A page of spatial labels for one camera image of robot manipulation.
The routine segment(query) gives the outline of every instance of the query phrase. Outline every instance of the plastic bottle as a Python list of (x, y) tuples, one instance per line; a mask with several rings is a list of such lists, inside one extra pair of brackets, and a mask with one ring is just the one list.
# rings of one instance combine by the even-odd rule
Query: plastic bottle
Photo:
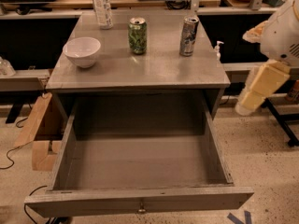
[(97, 22), (101, 29), (113, 26), (110, 0), (93, 0)]
[(11, 66), (8, 60), (2, 59), (0, 56), (0, 76), (11, 77), (16, 74), (16, 71)]

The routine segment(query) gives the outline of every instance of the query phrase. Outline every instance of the black panel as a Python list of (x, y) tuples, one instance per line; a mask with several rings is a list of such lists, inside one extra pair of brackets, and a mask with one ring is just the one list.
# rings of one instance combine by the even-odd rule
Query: black panel
[(0, 56), (15, 70), (53, 68), (77, 20), (0, 20)]
[(265, 62), (268, 58), (260, 52), (260, 44), (251, 44), (243, 40), (242, 36), (247, 30), (266, 21), (269, 16), (270, 14), (203, 15), (199, 19), (213, 47), (217, 41), (224, 42), (221, 45), (222, 63), (252, 63)]

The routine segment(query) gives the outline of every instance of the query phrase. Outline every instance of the silver can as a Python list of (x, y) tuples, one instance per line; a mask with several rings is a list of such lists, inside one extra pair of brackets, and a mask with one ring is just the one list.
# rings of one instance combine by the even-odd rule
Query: silver can
[(129, 45), (135, 54), (143, 54), (147, 50), (147, 23), (143, 18), (132, 18), (129, 23)]
[(184, 26), (181, 32), (179, 54), (192, 56), (199, 19), (197, 16), (190, 16), (184, 19)]

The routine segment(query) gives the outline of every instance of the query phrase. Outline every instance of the cabinet top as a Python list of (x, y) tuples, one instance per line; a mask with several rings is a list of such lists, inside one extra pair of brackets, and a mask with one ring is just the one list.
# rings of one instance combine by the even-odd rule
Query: cabinet top
[[(114, 26), (100, 30), (93, 11), (83, 12), (69, 40), (90, 36), (101, 42), (96, 64), (82, 69), (62, 54), (47, 85), (52, 91), (104, 89), (225, 88), (230, 81), (217, 60), (201, 24), (191, 57), (179, 55), (184, 17), (189, 10), (113, 10)], [(148, 25), (148, 49), (143, 55), (130, 51), (128, 23), (143, 17)]]

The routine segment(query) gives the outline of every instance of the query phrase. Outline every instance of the water bottle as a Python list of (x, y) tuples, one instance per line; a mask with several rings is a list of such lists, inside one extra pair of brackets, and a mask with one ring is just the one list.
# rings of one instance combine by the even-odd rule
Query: water bottle
[(93, 0), (97, 22), (101, 29), (113, 26), (110, 0)]

